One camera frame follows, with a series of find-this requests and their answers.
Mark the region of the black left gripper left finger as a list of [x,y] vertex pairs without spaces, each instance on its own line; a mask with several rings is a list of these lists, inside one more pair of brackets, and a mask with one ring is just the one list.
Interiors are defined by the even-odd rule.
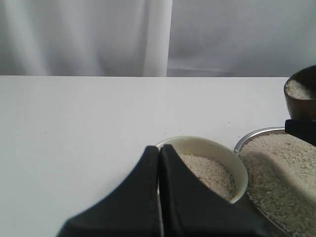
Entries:
[[159,237],[158,157],[147,146],[124,181],[100,202],[68,219],[60,237]]

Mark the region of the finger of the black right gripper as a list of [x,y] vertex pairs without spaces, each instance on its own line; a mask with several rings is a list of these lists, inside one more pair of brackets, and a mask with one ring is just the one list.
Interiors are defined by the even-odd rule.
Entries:
[[316,145],[316,122],[308,120],[287,119],[285,133],[299,138],[313,146]]

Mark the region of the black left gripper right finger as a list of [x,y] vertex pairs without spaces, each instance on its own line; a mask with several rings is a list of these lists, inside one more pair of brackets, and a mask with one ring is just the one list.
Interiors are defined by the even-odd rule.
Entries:
[[262,218],[246,212],[204,185],[172,145],[159,155],[159,195],[166,237],[270,237]]

